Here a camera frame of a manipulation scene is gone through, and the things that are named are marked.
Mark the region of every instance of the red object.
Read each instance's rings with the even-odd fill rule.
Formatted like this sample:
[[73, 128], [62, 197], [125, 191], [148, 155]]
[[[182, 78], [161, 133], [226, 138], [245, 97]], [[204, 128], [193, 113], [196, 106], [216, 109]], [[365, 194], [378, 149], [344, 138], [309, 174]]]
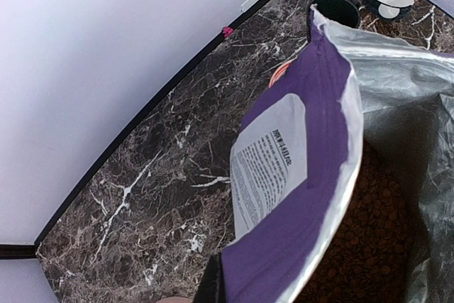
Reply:
[[226, 26], [222, 29], [222, 33], [224, 34], [224, 38], [227, 38], [229, 35], [233, 33], [233, 29]]

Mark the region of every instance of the dark marble surface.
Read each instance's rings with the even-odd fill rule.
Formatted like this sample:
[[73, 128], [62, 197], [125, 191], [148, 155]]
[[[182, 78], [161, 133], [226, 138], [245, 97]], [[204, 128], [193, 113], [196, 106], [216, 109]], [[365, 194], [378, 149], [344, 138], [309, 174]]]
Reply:
[[[309, 0], [272, 0], [129, 135], [44, 240], [64, 303], [191, 297], [208, 256], [234, 238], [228, 159], [273, 70], [306, 45]], [[361, 28], [454, 52], [454, 21], [425, 0], [398, 23], [361, 8]]]

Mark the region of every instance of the pet food bag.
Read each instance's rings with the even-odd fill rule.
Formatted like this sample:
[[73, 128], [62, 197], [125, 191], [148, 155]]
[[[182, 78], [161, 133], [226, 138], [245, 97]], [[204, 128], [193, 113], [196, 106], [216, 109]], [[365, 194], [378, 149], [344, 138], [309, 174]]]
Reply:
[[347, 211], [363, 138], [414, 222], [404, 301], [454, 302], [454, 57], [313, 11], [311, 43], [231, 149], [236, 239], [218, 256], [216, 302], [297, 298]]

